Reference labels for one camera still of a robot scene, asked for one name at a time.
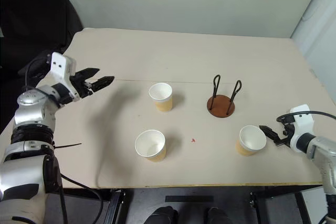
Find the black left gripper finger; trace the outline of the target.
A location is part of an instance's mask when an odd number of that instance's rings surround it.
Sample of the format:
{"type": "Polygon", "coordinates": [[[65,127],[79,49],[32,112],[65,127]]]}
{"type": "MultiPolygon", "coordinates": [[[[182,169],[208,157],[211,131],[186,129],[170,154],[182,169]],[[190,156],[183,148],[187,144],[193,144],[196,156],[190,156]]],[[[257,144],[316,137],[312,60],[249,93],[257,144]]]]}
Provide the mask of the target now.
{"type": "Polygon", "coordinates": [[[100,71],[99,68],[85,68],[83,70],[80,70],[80,71],[76,72],[76,78],[79,78],[79,79],[90,79],[98,71],[100,71]]]}
{"type": "Polygon", "coordinates": [[[107,86],[109,86],[114,81],[114,76],[105,76],[98,79],[96,82],[91,84],[91,90],[97,92],[107,86]]]}

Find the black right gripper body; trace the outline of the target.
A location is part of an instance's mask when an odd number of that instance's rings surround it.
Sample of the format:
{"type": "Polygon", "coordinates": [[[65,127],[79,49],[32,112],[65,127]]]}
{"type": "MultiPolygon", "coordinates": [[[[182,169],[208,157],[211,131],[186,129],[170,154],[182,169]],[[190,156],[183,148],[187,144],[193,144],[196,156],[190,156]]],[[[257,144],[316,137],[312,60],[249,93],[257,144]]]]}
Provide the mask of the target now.
{"type": "Polygon", "coordinates": [[[280,123],[284,126],[284,130],[282,133],[285,138],[277,137],[277,139],[274,140],[274,143],[276,146],[285,145],[287,147],[290,147],[291,139],[293,138],[293,135],[295,133],[295,126],[293,122],[285,122],[284,120],[280,120],[280,123]]]}

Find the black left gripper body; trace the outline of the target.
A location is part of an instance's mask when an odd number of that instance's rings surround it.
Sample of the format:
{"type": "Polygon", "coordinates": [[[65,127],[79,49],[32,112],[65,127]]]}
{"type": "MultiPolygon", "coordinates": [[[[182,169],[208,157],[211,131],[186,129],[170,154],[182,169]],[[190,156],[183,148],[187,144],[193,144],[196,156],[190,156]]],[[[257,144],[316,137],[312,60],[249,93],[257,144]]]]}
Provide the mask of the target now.
{"type": "Polygon", "coordinates": [[[74,76],[70,76],[70,82],[76,89],[80,98],[85,98],[93,94],[93,92],[86,85],[86,77],[82,73],[76,73],[74,76]]]}

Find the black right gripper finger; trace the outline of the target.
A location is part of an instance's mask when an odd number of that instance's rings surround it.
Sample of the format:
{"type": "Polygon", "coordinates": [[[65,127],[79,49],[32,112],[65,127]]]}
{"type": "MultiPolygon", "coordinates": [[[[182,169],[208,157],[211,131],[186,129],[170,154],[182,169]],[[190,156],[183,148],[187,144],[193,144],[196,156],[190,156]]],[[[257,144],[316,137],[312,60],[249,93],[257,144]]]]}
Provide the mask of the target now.
{"type": "Polygon", "coordinates": [[[279,135],[268,126],[260,125],[259,128],[269,139],[273,140],[274,143],[278,143],[281,140],[279,135]]]}

